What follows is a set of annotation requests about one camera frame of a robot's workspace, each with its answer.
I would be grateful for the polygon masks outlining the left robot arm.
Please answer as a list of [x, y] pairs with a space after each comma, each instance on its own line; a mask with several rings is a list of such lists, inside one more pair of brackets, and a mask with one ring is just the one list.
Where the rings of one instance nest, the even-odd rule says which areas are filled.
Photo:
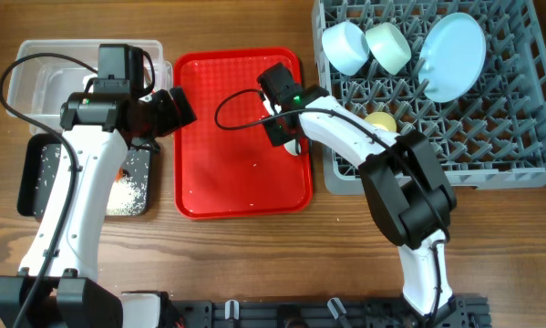
[[179, 87], [156, 89], [149, 53], [98, 49], [94, 77], [60, 109], [61, 146], [44, 216], [14, 276], [0, 276], [7, 327], [175, 327], [166, 292], [115, 295], [98, 284], [98, 245], [109, 195], [130, 149], [153, 149], [195, 120]]

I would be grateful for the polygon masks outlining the white rice pile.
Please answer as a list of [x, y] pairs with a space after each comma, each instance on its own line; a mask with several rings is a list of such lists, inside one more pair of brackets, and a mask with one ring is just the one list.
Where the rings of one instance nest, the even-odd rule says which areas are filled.
[[[40, 220], [43, 217], [49, 195], [57, 174], [60, 144], [46, 144], [41, 148], [34, 186], [29, 188], [34, 199], [30, 202], [29, 215]], [[152, 153], [147, 149], [130, 149], [120, 169], [124, 177], [114, 181], [108, 199], [107, 216], [138, 216], [148, 207], [149, 175]]]

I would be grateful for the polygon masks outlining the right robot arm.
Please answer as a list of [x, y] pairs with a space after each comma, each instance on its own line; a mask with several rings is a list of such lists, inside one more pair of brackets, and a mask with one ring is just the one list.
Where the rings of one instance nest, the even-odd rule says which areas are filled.
[[324, 88], [302, 88], [281, 63], [264, 70], [257, 83], [273, 145], [302, 133], [357, 168], [375, 225], [398, 248], [405, 301], [423, 323], [441, 323], [453, 296], [444, 248], [457, 198], [428, 138], [368, 123]]

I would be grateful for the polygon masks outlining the green bowl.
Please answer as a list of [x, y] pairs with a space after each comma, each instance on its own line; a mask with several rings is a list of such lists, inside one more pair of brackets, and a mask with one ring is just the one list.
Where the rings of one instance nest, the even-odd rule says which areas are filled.
[[365, 31], [365, 37], [373, 57], [387, 73], [396, 75], [410, 61], [410, 46], [395, 25], [374, 26]]

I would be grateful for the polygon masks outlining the light blue plate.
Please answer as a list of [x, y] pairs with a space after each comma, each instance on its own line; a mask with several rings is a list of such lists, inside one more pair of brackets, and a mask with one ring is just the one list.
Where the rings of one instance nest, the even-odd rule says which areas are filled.
[[466, 94], [479, 78], [486, 53], [484, 32], [471, 15], [442, 18], [428, 33], [419, 55], [426, 60], [418, 72], [419, 83], [428, 81], [425, 96], [446, 103]]

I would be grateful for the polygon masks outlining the yellow cup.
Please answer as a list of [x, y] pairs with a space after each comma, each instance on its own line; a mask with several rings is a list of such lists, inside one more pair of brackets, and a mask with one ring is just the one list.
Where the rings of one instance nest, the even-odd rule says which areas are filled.
[[386, 112], [372, 112], [368, 114], [364, 121], [374, 125], [377, 128], [383, 129], [389, 132], [397, 131], [397, 123], [394, 117]]

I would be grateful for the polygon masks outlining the white plastic spoon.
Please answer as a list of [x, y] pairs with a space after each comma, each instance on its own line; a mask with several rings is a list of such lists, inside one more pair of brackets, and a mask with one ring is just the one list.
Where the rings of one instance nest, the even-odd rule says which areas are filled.
[[[280, 105], [273, 105], [268, 97], [264, 97], [263, 105], [270, 116], [281, 113], [282, 107]], [[287, 141], [283, 146], [292, 156], [299, 156], [301, 154], [302, 148], [297, 139]]]

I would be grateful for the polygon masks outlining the orange carrot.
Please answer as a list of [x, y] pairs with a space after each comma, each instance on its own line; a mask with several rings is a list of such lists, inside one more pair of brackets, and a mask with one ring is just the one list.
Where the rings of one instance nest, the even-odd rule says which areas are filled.
[[117, 173], [117, 176], [116, 176], [116, 178], [115, 178], [115, 181], [119, 181], [119, 180], [121, 180], [123, 177], [124, 177], [124, 171], [123, 171], [123, 169], [120, 169], [120, 170], [118, 171], [118, 173]]

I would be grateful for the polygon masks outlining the light blue bowl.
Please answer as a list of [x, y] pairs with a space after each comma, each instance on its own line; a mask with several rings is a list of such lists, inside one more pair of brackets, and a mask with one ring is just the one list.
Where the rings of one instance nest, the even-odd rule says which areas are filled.
[[330, 64], [346, 76], [355, 75], [367, 62], [370, 52], [365, 33], [347, 21], [323, 32], [322, 48]]

